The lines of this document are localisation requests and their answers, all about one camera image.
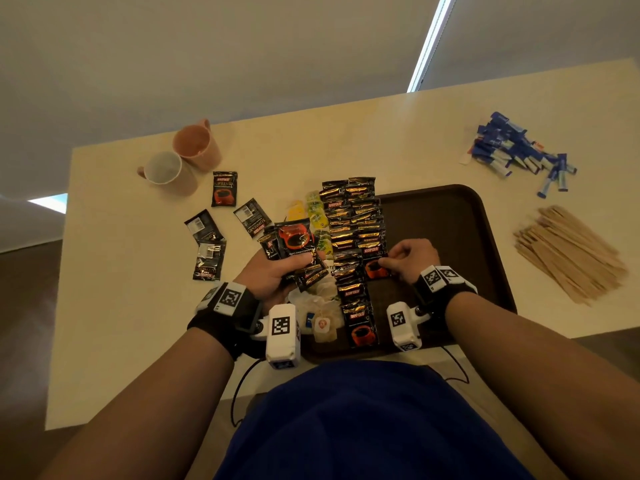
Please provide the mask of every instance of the table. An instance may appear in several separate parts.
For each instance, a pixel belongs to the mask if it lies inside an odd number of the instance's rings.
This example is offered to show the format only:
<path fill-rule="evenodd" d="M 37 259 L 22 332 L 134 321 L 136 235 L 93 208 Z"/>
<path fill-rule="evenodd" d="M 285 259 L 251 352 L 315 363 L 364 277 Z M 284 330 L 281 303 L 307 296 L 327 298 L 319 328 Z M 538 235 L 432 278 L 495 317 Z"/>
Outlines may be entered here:
<path fill-rule="evenodd" d="M 536 197 L 544 176 L 501 180 L 458 163 L 480 123 L 500 111 L 579 168 L 569 193 Z M 464 184 L 484 201 L 519 313 L 567 337 L 640 325 L 640 72 L 629 60 L 389 96 L 213 126 L 219 169 L 237 170 L 238 202 L 255 197 L 272 219 L 323 180 L 377 177 L 379 194 Z M 76 148 L 72 156 L 46 428 L 89 421 L 184 332 L 210 288 L 191 279 L 196 243 L 183 222 L 209 208 L 212 176 L 188 198 L 151 188 L 136 167 L 171 148 L 173 133 Z M 575 305 L 513 247 L 512 231 L 560 203 L 615 245 L 631 273 L 592 307 Z M 259 249 L 230 208 L 211 209 L 228 239 L 223 279 Z M 444 352 L 390 360 L 429 363 Z M 252 359 L 242 357 L 223 398 Z M 260 364 L 240 395 L 311 367 Z"/>

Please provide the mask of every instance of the brown tray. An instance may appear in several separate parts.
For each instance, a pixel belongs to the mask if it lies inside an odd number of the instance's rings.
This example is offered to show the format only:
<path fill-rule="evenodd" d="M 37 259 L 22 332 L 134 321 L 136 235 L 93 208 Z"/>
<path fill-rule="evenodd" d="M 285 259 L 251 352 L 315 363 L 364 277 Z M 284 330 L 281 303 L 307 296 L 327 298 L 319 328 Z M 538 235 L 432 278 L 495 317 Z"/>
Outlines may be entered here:
<path fill-rule="evenodd" d="M 507 276 L 495 246 L 480 196 L 466 185 L 445 185 L 430 189 L 380 195 L 391 249 L 403 239 L 425 237 L 438 250 L 443 264 L 451 266 L 475 284 L 480 296 L 517 313 Z M 342 358 L 370 358 L 398 352 L 391 339 L 387 307 L 396 301 L 418 304 L 410 286 L 395 279 L 368 282 L 380 343 L 371 347 L 349 347 L 346 330 L 338 339 L 318 344 L 313 335 L 302 335 L 302 357 L 312 363 Z M 448 331 L 434 323 L 418 327 L 422 348 L 455 343 Z"/>

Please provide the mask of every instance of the cable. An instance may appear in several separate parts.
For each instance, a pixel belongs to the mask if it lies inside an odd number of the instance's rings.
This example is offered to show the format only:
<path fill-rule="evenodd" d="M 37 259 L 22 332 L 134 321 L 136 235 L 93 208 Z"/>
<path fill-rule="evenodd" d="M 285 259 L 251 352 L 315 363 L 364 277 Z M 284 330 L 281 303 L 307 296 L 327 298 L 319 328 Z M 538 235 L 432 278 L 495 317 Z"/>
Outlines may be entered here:
<path fill-rule="evenodd" d="M 263 361 L 264 361 L 264 358 L 261 358 L 256 360 L 254 363 L 252 363 L 251 366 L 244 372 L 244 375 L 242 376 L 242 379 L 240 379 L 240 382 L 238 382 L 238 387 L 236 387 L 234 397 L 233 399 L 231 399 L 231 424 L 234 426 L 234 428 L 237 428 L 238 425 L 242 423 L 242 419 L 239 419 L 238 422 L 234 421 L 234 406 L 236 405 L 236 397 L 238 395 L 238 391 L 240 391 L 240 386 L 242 386 L 244 379 L 249 375 L 249 372 L 251 372 L 252 368 L 254 368 L 256 365 L 258 365 L 260 362 L 263 362 Z"/>
<path fill-rule="evenodd" d="M 462 384 L 469 384 L 469 376 L 467 375 L 466 371 L 460 365 L 460 362 L 458 362 L 458 360 L 455 357 L 453 357 L 453 354 L 451 352 L 449 352 L 446 348 L 444 348 L 444 346 L 441 346 L 440 348 L 442 350 L 444 350 L 444 352 L 449 354 L 449 356 L 453 359 L 453 362 L 458 364 L 458 367 L 460 368 L 462 373 L 465 375 L 465 379 L 458 379 L 457 377 L 448 377 L 448 378 L 445 379 L 445 381 L 460 381 L 460 382 L 462 382 Z"/>

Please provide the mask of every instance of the brown floor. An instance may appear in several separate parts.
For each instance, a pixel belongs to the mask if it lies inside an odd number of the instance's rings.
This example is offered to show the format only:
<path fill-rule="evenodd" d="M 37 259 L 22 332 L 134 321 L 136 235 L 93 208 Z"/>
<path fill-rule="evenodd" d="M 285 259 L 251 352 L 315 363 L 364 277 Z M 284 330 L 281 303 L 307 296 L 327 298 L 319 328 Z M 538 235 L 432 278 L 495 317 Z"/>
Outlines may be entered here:
<path fill-rule="evenodd" d="M 49 356 L 54 329 L 61 241 L 0 254 L 0 478 L 36 478 L 78 428 L 44 431 Z M 640 328 L 577 340 L 640 381 Z M 501 405 L 468 362 L 472 386 L 455 387 L 503 437 L 509 448 L 538 478 L 562 477 L 522 425 Z M 436 370 L 454 374 L 455 365 Z M 242 417 L 249 398 L 237 403 Z M 229 401 L 213 418 L 188 480 L 212 478 L 233 428 Z"/>

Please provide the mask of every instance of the blue shirt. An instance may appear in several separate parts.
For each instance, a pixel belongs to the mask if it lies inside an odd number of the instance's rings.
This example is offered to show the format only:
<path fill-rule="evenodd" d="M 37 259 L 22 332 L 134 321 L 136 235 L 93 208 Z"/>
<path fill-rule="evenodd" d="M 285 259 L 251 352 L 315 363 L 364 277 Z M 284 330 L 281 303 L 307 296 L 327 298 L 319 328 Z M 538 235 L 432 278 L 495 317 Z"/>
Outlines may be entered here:
<path fill-rule="evenodd" d="M 344 361 L 276 387 L 244 419 L 224 479 L 533 479 L 428 367 Z"/>

